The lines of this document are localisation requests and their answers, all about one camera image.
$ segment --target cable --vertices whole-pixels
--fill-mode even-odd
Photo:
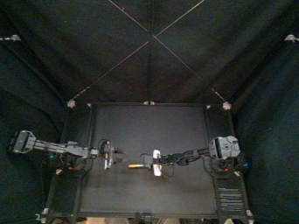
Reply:
[[[166,175],[165,173],[163,173],[163,168],[159,168],[159,170],[161,170],[161,172],[162,172],[162,174],[163,174],[163,176],[166,177],[166,178],[171,178],[173,176],[174,176],[174,165],[170,165],[171,167],[173,167],[173,174],[169,176],[169,175]]]
[[[122,59],[122,61],[103,74],[103,75],[101,75],[99,77],[98,77],[98,79],[94,81],[94,82],[91,82],[91,84],[83,89],[83,90],[81,90],[79,92],[78,92],[78,94],[77,95],[74,95],[74,97],[73,97],[73,100],[74,99],[78,99],[83,94],[85,94],[85,92],[87,92],[94,86],[95,86],[95,84],[99,82],[99,80],[102,80],[143,48],[145,48],[145,46],[147,46],[147,44],[149,44],[149,41],[147,42],[145,42],[127,56],[126,56],[126,58],[125,59]]]
[[[46,159],[42,161],[42,167],[41,167],[41,179],[42,179],[42,203],[43,207],[46,207],[46,198],[45,198],[45,186],[43,186],[43,163]]]

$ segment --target metal frame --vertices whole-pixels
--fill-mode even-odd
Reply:
[[[118,106],[145,106],[142,103],[101,103],[99,105],[118,105]],[[162,107],[202,107],[202,104],[157,104],[155,106],[162,106]],[[216,107],[213,107],[214,109],[224,109],[222,105],[214,105]],[[212,113],[210,110],[206,109],[204,110],[205,112],[205,117],[206,117],[206,139],[208,139],[208,145],[210,140],[216,137],[213,135],[213,130],[212,130],[212,125],[214,123],[213,121],[213,117],[212,117]],[[226,111],[224,109],[224,113],[228,116],[228,130],[230,131],[230,133],[228,133],[228,135],[234,134],[234,129],[233,129],[233,122],[232,122],[232,114],[230,111]],[[93,125],[93,117],[94,117],[94,113],[93,113],[93,109],[90,110],[89,113],[89,142],[91,141],[91,133],[93,133],[93,129],[94,129],[94,125]],[[75,197],[75,204],[74,204],[74,209],[71,213],[59,213],[59,211],[53,211],[53,201],[54,201],[54,191],[55,191],[55,187],[59,184],[59,178],[55,175],[54,179],[53,179],[53,184],[51,184],[51,193],[50,193],[50,198],[47,201],[47,207],[50,208],[50,214],[49,214],[49,221],[47,223],[53,223],[55,217],[66,217],[70,221],[71,224],[77,223],[77,219],[78,217],[118,217],[118,218],[135,218],[141,216],[141,213],[93,213],[93,212],[82,212],[81,211],[81,200],[82,200],[82,189],[83,189],[83,181],[85,181],[85,175],[86,175],[85,171],[83,173],[78,174],[78,184],[77,184],[77,194],[74,195]],[[218,191],[218,179],[214,178],[214,187],[216,187],[216,195],[217,195],[217,200],[216,203],[218,204],[218,207],[221,207],[221,203],[218,201],[218,195],[220,195],[220,191]],[[244,196],[244,202],[245,202],[245,206],[246,209],[249,210],[249,201],[248,201],[248,194],[246,194],[246,189],[245,189],[245,183],[244,183],[244,178],[241,178],[241,191],[242,191],[242,196]],[[170,218],[170,215],[163,214],[163,213],[155,213],[154,214],[154,218]],[[248,217],[241,217],[240,214],[237,214],[234,217],[229,217],[226,216],[226,214],[221,213],[221,210],[217,210],[214,214],[192,214],[192,215],[173,215],[173,218],[185,218],[185,219],[220,219],[221,221],[226,221],[228,218],[244,218],[244,220],[248,220]]]

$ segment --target black fabric wall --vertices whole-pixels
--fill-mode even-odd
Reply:
[[[0,36],[11,37],[17,32],[2,14],[0,18]],[[0,58],[0,223],[35,223],[45,206],[43,188],[47,193],[51,183],[50,170],[42,168],[43,156],[10,155],[7,148],[18,130],[59,141],[66,108],[25,44],[0,42]]]
[[[285,42],[236,104],[238,138],[253,158],[246,184],[260,223],[299,223],[298,61],[299,45]]]

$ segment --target white object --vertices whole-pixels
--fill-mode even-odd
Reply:
[[[77,102],[74,101],[74,99],[67,101],[67,105],[70,108],[74,108],[77,106]]]
[[[224,102],[224,108],[226,110],[230,110],[232,109],[232,104],[228,101]]]
[[[292,40],[293,42],[296,42],[296,41],[299,41],[299,38],[297,38],[294,34],[290,34],[290,35],[288,35],[288,37],[285,38],[285,41],[290,41],[290,40]]]
[[[159,150],[155,150],[154,151],[154,158],[159,158],[161,157],[161,151]],[[159,164],[154,164],[154,175],[155,176],[162,176],[162,169],[163,167],[159,165]]]

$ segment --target wire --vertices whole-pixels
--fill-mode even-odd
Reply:
[[[170,165],[171,167],[173,167],[173,174],[169,176],[169,175],[166,175],[165,173],[163,173],[163,168],[161,168],[161,166],[158,166],[159,167],[159,169],[161,169],[161,172],[162,172],[162,174],[163,174],[163,176],[166,177],[166,178],[171,178],[173,176],[174,176],[174,165]]]
[[[143,153],[143,154],[141,154],[139,157],[142,157],[142,156],[150,156],[150,154],[149,153]]]
[[[99,80],[102,80],[143,48],[145,46],[147,46],[149,41],[146,41],[127,56],[125,59],[122,59],[122,61],[103,74],[98,77],[98,79],[91,82],[91,84],[79,91],[79,93],[77,95],[74,95],[73,100],[78,99],[94,86],[95,84],[99,82]]]
[[[201,6],[201,5],[204,4],[205,1],[206,1],[206,0],[202,0],[200,3],[197,3],[197,4],[192,7],[192,9],[188,10],[188,12],[185,12],[185,13],[182,14],[182,16],[178,17],[178,18],[174,20],[174,22],[173,22],[170,25],[167,25],[167,27],[163,28],[163,30],[162,30],[155,36],[158,37],[159,35],[162,35],[162,34],[169,30],[169,28],[170,28],[175,23],[178,23],[178,22],[182,20],[182,18],[184,18],[188,14],[190,14],[192,11],[194,11],[194,10],[198,8],[198,6]]]
[[[117,8],[131,18],[131,20],[149,32],[149,30],[142,26],[141,23],[138,23],[138,21],[129,15],[129,13],[126,12],[126,9],[125,8],[121,8],[117,3],[111,0],[109,0],[115,6]]]
[[[184,61],[184,59],[175,54],[175,52],[170,49],[170,47],[165,44],[165,42],[157,36],[154,36],[154,38],[162,44],[162,46],[167,49],[167,51],[173,54],[173,56],[182,62],[182,64],[186,66],[186,68],[189,68],[189,70],[193,72],[193,74],[202,80],[202,83],[206,85],[206,87],[209,87],[212,89],[212,91],[214,92],[214,94],[226,102],[228,100],[221,95],[221,93],[208,83],[208,81],[200,76],[200,74],[193,70],[193,68],[186,64],[186,62]]]
[[[46,207],[46,198],[45,198],[45,185],[43,185],[43,163],[46,159],[42,161],[42,167],[41,167],[41,179],[42,179],[42,203],[43,207]]]

